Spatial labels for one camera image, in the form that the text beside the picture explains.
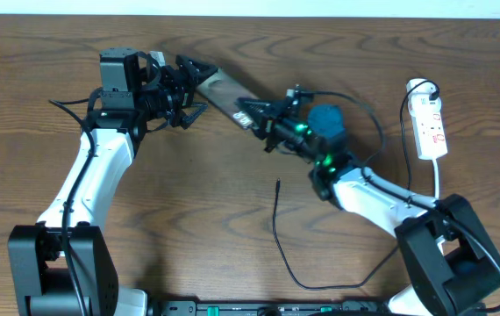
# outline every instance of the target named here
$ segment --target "wall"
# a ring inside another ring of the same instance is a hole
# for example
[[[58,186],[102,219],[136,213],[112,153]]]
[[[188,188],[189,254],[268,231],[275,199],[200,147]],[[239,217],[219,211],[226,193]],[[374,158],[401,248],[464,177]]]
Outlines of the wall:
[[[0,0],[0,13],[500,18],[500,0]]]

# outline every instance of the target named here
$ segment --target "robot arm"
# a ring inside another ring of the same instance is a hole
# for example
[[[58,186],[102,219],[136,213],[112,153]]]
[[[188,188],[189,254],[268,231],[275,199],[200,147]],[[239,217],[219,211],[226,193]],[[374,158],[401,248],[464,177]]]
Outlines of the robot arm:
[[[338,106],[318,105],[306,121],[299,118],[300,107],[317,94],[354,101],[297,87],[282,101],[239,98],[238,106],[254,122],[254,135],[266,140],[267,152],[284,145],[313,163],[309,178],[321,200],[396,237],[413,287],[388,302],[392,312],[459,315],[475,309],[500,288],[500,255],[470,203],[458,195],[437,201],[377,176],[346,147]],[[439,244],[454,240],[460,246],[443,256]]]
[[[146,68],[139,68],[139,57],[146,59]],[[164,65],[161,54],[147,55],[132,48],[100,53],[103,87],[90,98],[84,120],[88,131],[85,128],[82,133],[67,180],[37,224],[15,226],[9,238],[19,314],[81,314],[78,291],[73,289],[68,269],[47,265],[62,254],[61,233],[67,229],[87,314],[146,315],[147,294],[119,286],[102,231],[119,180],[149,133],[146,122],[165,119],[162,126],[186,129],[207,108],[206,104],[194,104],[193,96],[197,85],[217,68],[181,55],[176,64],[178,69]],[[102,106],[95,110],[98,98]],[[184,109],[189,107],[196,109],[186,114]],[[87,133],[94,139],[95,154],[73,196],[68,227],[61,227],[64,203],[91,150]]]

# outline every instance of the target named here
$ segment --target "wood grain surface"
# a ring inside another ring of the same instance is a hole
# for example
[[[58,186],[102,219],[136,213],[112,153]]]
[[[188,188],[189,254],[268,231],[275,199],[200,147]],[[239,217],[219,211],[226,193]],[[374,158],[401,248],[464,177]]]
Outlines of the wood grain surface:
[[[374,168],[400,184],[404,85],[432,78],[449,146],[439,160],[442,194],[468,198],[500,250],[499,20],[0,16],[0,314],[16,313],[9,233],[49,206],[79,145],[77,124],[46,101],[86,97],[100,85],[98,52],[122,46],[213,62],[265,98],[300,83],[369,102],[389,136]],[[367,156],[378,146],[375,129],[364,113],[339,104],[352,146]],[[85,113],[83,105],[72,109]],[[412,188],[431,194],[431,163],[416,159],[411,133],[408,144]],[[389,297],[409,283],[395,255],[359,290],[296,287],[271,234],[277,177],[278,231],[303,283],[358,282],[395,242],[320,202],[309,165],[262,149],[212,107],[187,131],[147,135],[104,233],[120,283],[160,298],[323,301]],[[487,299],[499,301],[500,291]]]

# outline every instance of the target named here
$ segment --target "black cable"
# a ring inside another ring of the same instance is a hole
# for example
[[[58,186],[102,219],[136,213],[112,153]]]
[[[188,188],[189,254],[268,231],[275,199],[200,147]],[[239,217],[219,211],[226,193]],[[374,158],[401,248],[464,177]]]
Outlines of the black cable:
[[[92,159],[94,158],[96,146],[94,144],[94,137],[92,137],[92,133],[90,132],[90,129],[86,126],[84,121],[81,120],[78,116],[76,116],[76,114],[74,114],[64,105],[64,104],[77,104],[83,102],[73,101],[73,102],[61,103],[58,101],[49,100],[49,103],[62,109],[73,119],[75,119],[75,121],[78,122],[78,124],[81,126],[81,129],[86,133],[86,136],[88,137],[90,143],[89,155],[86,158],[84,164],[82,165],[81,171],[76,177],[75,182],[71,187],[71,190],[68,192],[67,201],[63,205],[63,219],[61,222],[62,248],[63,248],[63,253],[65,254],[65,261],[67,262],[68,274],[71,276],[71,281],[73,283],[73,288],[75,290],[76,299],[78,300],[78,304],[81,309],[81,314],[82,316],[88,316],[89,313],[87,311],[86,304],[84,303],[84,296],[82,295],[81,285],[78,282],[78,276],[76,275],[75,265],[73,263],[73,258],[71,257],[72,249],[68,239],[68,220],[69,220],[71,205],[73,204],[73,198],[75,197],[75,193],[78,190],[81,180],[84,178],[84,175],[86,174],[86,170],[88,169],[90,163],[92,162]]]
[[[94,110],[94,104],[96,104],[96,100],[100,97],[100,92],[102,92],[102,87],[96,88],[90,92],[90,97],[87,100],[89,104],[86,108],[86,112]]]
[[[406,185],[407,190],[410,190],[411,187],[411,166],[410,157],[408,157],[408,150],[406,149],[406,135],[404,131],[404,119],[402,117],[402,112],[404,111],[404,106],[406,105],[406,101],[408,101],[408,96],[411,94],[411,92],[425,83],[431,83],[435,86],[435,91],[430,95],[430,100],[434,100],[439,97],[439,86],[437,85],[437,83],[434,83],[431,80],[424,80],[423,82],[416,84],[410,90],[408,90],[408,92],[404,96],[404,99],[402,100],[402,105],[400,105],[400,133],[402,134],[402,149],[404,151],[404,159],[406,160],[406,169],[408,170],[408,184]]]
[[[81,100],[76,100],[76,101],[56,101],[56,100],[50,100],[58,104],[63,104],[63,105],[71,105],[71,104],[81,104],[81,103],[86,103],[89,101],[89,99],[81,99]]]
[[[282,255],[283,262],[285,262],[285,267],[287,268],[287,271],[289,272],[289,275],[293,279],[293,282],[295,282],[296,285],[301,287],[302,289],[308,290],[308,291],[323,291],[323,290],[336,290],[336,289],[357,289],[360,288],[361,286],[365,285],[371,277],[376,273],[378,269],[380,269],[384,263],[386,263],[390,257],[395,254],[398,250],[398,246],[395,246],[392,248],[392,250],[389,252],[388,255],[386,255],[380,262],[375,266],[375,268],[365,277],[365,279],[357,284],[345,284],[345,285],[328,285],[328,286],[307,286],[299,282],[299,280],[296,279],[295,275],[293,274],[293,271],[291,270],[291,267],[289,266],[289,263],[287,262],[287,258],[285,257],[285,254],[283,253],[282,249],[282,244],[279,242],[279,238],[277,238],[277,231],[275,229],[275,218],[277,217],[277,201],[279,199],[279,191],[282,186],[282,181],[281,179],[277,179],[277,183],[275,183],[275,202],[274,202],[274,215],[272,217],[272,227],[273,227],[273,232],[274,232],[274,239],[275,243],[277,244],[277,248],[279,249],[279,253]]]

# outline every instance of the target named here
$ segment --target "power strip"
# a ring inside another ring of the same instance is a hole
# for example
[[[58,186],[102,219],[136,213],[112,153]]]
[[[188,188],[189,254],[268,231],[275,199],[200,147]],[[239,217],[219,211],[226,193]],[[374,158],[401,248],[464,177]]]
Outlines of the power strip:
[[[425,79],[412,79],[406,84],[410,91]],[[441,119],[441,98],[430,100],[430,95],[437,87],[432,83],[424,83],[408,96],[408,111],[414,126],[414,139],[418,158],[435,160],[447,153],[445,129]]]

